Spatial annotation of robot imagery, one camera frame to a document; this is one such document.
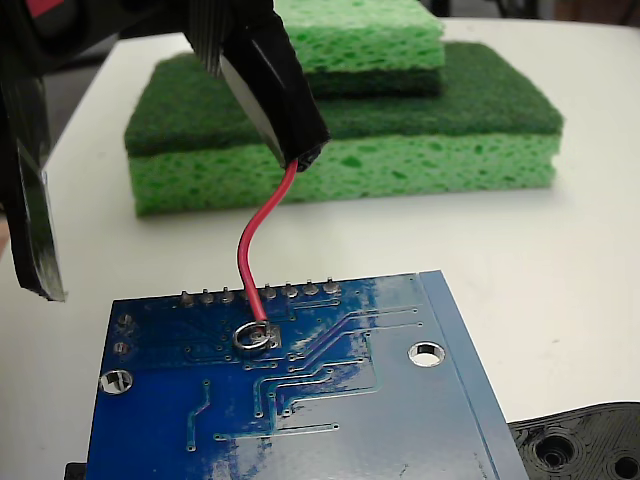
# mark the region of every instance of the green sponge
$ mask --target green sponge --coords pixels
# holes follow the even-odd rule
[[[416,0],[278,0],[316,98],[437,94],[442,23]]]
[[[546,187],[562,117],[484,45],[446,45],[440,98],[319,102],[335,139],[287,201]],[[125,144],[139,215],[257,205],[282,170],[222,82],[160,64]]]

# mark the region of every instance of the table surface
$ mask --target table surface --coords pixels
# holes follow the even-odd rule
[[[640,31],[451,20],[566,117],[552,189],[278,208],[252,247],[258,283],[442,269],[508,421],[640,400]],[[241,286],[252,210],[139,220],[123,133],[178,35],[119,43],[48,168],[69,299],[47,304],[0,262],[0,479],[62,478],[86,458],[111,302]]]

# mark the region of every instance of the red wire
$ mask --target red wire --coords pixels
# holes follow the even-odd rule
[[[253,316],[257,322],[266,322],[267,314],[262,306],[260,294],[256,288],[256,282],[253,280],[253,275],[251,275],[251,267],[249,267],[249,246],[251,244],[251,239],[260,224],[282,201],[289,191],[289,188],[291,188],[291,185],[293,185],[293,180],[296,176],[297,170],[298,161],[295,160],[287,167],[280,186],[278,186],[276,191],[273,192],[271,198],[267,200],[267,203],[265,203],[260,210],[258,210],[258,213],[256,213],[249,221],[244,232],[242,232],[242,237],[240,237],[240,243],[238,244],[238,270],[240,270],[240,277],[242,278],[244,289],[247,292],[247,297],[249,298],[249,305],[251,306]]]

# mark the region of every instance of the blue circuit board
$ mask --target blue circuit board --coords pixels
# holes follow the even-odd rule
[[[408,349],[427,336],[445,343],[434,329],[424,332],[436,319],[422,280],[409,274],[276,288],[275,297],[263,298],[276,332],[272,346],[252,357],[232,343],[233,332],[253,320],[244,292],[115,301],[101,375],[126,372],[130,388],[98,392],[87,480],[334,478],[327,466],[328,476],[315,476],[317,469],[302,474],[298,460],[287,455],[303,462],[293,452],[310,439],[318,441],[309,445],[326,449],[323,442],[349,438],[337,434],[356,418],[355,412],[345,415],[358,404],[382,413],[383,407],[366,407],[361,399],[393,401],[378,393],[396,394],[391,368],[397,360],[377,349],[398,341]],[[402,348],[404,369],[410,362]],[[313,409],[313,402],[326,406],[331,402],[323,400],[340,398],[350,399],[341,411]],[[460,415],[469,416],[477,434],[468,398],[460,401]],[[353,435],[359,427],[350,428]],[[505,432],[510,438],[506,426]],[[281,445],[284,456],[277,453]],[[305,454],[309,448],[315,447],[304,447]],[[469,461],[477,470],[475,455]]]

